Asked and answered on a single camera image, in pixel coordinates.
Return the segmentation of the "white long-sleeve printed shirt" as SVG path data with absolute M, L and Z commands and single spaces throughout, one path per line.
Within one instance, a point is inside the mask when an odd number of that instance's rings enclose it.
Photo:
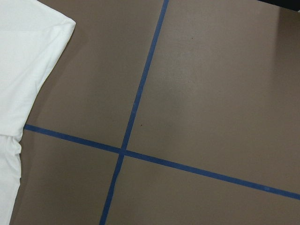
M 0 222 L 8 225 L 21 178 L 23 127 L 75 21 L 37 0 L 0 3 Z

